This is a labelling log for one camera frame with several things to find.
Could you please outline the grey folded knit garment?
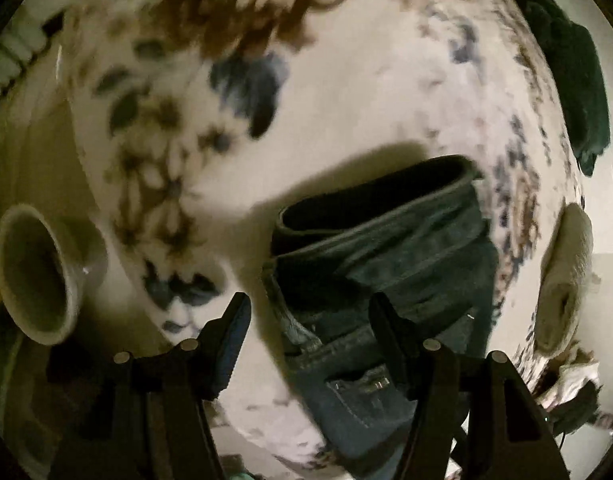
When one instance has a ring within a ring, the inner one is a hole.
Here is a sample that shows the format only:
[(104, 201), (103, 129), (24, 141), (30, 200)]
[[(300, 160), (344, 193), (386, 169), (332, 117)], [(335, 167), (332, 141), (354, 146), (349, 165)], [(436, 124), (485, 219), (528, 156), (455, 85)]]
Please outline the grey folded knit garment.
[(535, 353), (554, 359), (565, 352), (579, 325), (591, 276), (592, 222), (583, 208), (568, 204), (541, 283), (535, 318)]

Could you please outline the dark green folded blanket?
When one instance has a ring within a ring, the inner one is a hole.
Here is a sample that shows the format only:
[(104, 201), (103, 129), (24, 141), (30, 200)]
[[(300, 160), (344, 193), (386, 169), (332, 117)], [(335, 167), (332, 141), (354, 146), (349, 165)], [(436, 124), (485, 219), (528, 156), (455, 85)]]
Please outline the dark green folded blanket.
[(549, 64), (573, 154), (582, 173), (591, 177), (610, 144), (605, 81), (593, 38), (555, 0), (515, 3)]

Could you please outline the white floral fleece blanket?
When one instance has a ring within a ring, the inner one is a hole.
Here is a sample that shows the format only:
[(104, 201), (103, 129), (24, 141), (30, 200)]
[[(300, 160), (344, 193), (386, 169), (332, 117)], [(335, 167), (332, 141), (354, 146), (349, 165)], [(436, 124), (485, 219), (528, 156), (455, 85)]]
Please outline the white floral fleece blanket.
[(515, 0), (79, 0), (62, 47), (82, 166), (150, 321), (177, 344), (251, 299), (218, 397), (248, 442), (355, 479), (291, 385), (264, 266), (284, 209), (437, 157), (480, 174), (497, 250), (485, 354), (538, 385), (539, 293), (580, 170)]

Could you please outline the dark blue denim jeans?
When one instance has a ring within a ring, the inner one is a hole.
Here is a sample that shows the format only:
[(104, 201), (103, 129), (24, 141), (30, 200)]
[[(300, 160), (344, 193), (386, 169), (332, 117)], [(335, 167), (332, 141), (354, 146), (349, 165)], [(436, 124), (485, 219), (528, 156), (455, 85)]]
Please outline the dark blue denim jeans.
[(369, 325), (372, 296), (386, 295), (458, 354), (487, 351), (497, 250), (479, 177), (465, 157), (437, 157), (277, 217), (263, 283), (289, 379), (355, 479), (395, 473), (416, 408), (387, 371)]

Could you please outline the green striped curtain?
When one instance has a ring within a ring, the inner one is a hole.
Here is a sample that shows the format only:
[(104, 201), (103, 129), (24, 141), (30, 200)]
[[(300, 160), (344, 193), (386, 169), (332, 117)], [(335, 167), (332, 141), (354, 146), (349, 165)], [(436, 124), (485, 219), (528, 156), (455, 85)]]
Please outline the green striped curtain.
[(0, 101), (15, 83), (50, 48), (52, 38), (64, 27), (64, 12), (46, 21), (20, 8), (0, 34)]

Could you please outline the grey trouser leg cuff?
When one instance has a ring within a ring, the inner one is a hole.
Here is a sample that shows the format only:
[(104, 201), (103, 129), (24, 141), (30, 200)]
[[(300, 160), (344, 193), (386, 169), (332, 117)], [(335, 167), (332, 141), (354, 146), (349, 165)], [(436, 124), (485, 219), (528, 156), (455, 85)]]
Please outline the grey trouser leg cuff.
[(108, 269), (104, 237), (84, 218), (29, 204), (0, 219), (0, 293), (22, 333), (43, 346), (65, 341)]

